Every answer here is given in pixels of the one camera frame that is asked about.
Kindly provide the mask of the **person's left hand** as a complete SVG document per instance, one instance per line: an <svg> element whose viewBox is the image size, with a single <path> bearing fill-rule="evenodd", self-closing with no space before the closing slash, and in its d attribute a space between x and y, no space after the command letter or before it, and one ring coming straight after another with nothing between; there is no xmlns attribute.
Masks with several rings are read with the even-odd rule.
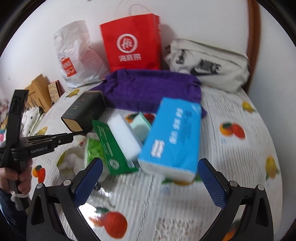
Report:
<svg viewBox="0 0 296 241"><path fill-rule="evenodd" d="M18 174L16 171L9 168L1 168L1 190L10 193L9 180L20 181L18 185L18 190L26 195L30 192L31 189L31 180L32 180L32 159L27 161L27 166L21 174Z"/></svg>

